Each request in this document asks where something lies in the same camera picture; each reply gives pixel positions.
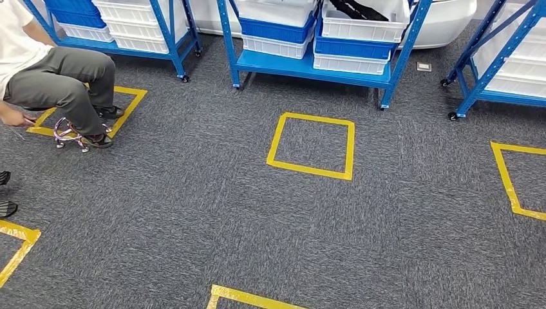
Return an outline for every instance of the floor marking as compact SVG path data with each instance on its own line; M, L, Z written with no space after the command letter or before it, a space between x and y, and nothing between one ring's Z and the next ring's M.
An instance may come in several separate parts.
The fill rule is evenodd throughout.
M277 154L277 148L279 147L279 141L281 140L281 135L285 126L287 118L295 118L301 120L309 120L316 122L324 122L327 124L339 124L342 126L347 126L347 147L346 147L346 156L345 156L345 172L336 172L329 171L327 169L318 169L315 167L309 167L304 165L292 164L287 162L281 162L275 160L275 155ZM319 176L332 177L344 180L351 180L353 178L353 154L354 154L354 145L355 145L355 124L349 120L335 119L335 118L326 118L312 115L296 114L296 113L284 113L279 118L279 123L277 124L277 129L275 130L275 135L273 136L273 141L271 143L271 149L267 156L267 164L279 167L282 169L290 169L292 171L298 171L302 173L315 174Z
M15 253L11 258L8 264L0 271L0 288L4 286L6 281L13 274L17 266L24 259L26 254L32 249L32 246L36 243L40 235L42 234L39 230L31 230L26 227L16 225L14 223L0 220L0 233L13 236L23 241L21 248Z
M282 303L280 301L275 301L273 299L238 290L233 290L232 288L225 288L219 285L212 285L211 300L207 305L207 309L216 309L216 305L218 305L218 300L220 299L220 297L264 309L305 309L303 307L293 304Z
M515 214L521 214L524 216L546 221L546 213L540 211L531 211L529 209L522 208L522 206L520 205L520 201L518 200L516 190L514 189L514 185L512 185L512 181L510 181L510 176L508 175L508 169L506 168L504 158L502 157L503 150L546 155L546 149L499 144L495 142L491 142L491 148L493 149L493 154L496 160L496 164L498 166L500 179L502 180L502 183L504 184L504 189L506 190L506 194L508 194L508 198L510 199L512 211Z
M135 110L135 108L140 103L140 101L142 101L142 99L144 98L144 95L146 95L148 90L115 86L114 87L114 92L125 93L127 95L134 95L135 98L131 101L131 103L129 103L128 107L125 109L125 115L123 115L121 118L116 120L116 122L114 123L114 126L112 126L112 132L108 133L108 136L110 136L110 137L114 137L116 135L116 133L118 133L121 126L123 126L123 124L125 123L127 118L129 118L129 116ZM54 111L55 111L55 108L50 108L47 111L45 111L36 120L36 125L34 125L32 127L29 127L26 131L29 132L29 133L36 133L36 134L40 134L40 135L53 136L53 129L50 129L49 127L41 127L41 125L46 120L46 118L51 116L51 114Z

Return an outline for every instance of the blue plastic crate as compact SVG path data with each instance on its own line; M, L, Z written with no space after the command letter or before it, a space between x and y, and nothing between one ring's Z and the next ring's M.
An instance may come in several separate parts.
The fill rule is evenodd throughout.
M79 14L95 14L99 10L91 0L44 0L50 10L61 10Z
M106 24L100 18L100 13L95 14L80 14L67 12L64 10L50 10L58 22L63 24L76 24L78 26L86 26L91 28L103 29Z
M301 44L305 42L311 27L313 27L313 24L315 23L315 18L316 14L310 12L309 18L303 27L267 23L265 21L255 21L246 18L239 18L239 22L241 23L241 29L244 35Z
M321 36L323 19L319 14L315 27L315 52L327 55L349 56L372 59L389 59L389 52L397 43L336 39Z

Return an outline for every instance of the black shoe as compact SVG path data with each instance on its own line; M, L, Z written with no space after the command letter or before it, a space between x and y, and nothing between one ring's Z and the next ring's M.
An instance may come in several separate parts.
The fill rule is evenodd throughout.
M112 139L106 134L84 136L82 137L82 142L95 148L108 148L114 144Z
M97 111L97 115L100 118L105 119L118 119L121 116L125 115L125 111L116 106L112 106L111 108L102 108L100 106L95 106L95 111Z
M0 173L0 185L6 185L10 178L12 177L11 172L1 172Z
M0 218L7 218L17 211L17 204L10 201L0 201Z

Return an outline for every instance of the stacked crates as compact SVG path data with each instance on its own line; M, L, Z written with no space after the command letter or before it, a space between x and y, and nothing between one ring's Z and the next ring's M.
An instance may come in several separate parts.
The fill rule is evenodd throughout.
M523 5L506 3L499 12L491 29L495 29L514 15ZM473 55L478 77L493 63L501 49L516 32L525 16L509 24L491 40L481 46ZM518 95L546 98L546 19L542 18L525 36L510 57L504 59L502 67L485 87L486 90Z
M351 19L325 0L315 30L313 67L382 75L410 23L407 0L359 0L389 21Z
M243 48L302 59L314 35L317 0L238 0Z
M118 47L142 52L169 53L150 0L92 0ZM158 0L169 31L169 0ZM174 40L188 31L181 0L174 0Z
M102 42L112 42L109 29L91 0L44 0L66 35Z

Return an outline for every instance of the hand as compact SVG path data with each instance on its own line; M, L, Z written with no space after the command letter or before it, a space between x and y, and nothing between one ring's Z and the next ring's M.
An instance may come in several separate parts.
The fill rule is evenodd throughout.
M8 126L20 127L20 126L33 126L36 118L31 115L27 115L16 109L6 110L0 115L2 122Z

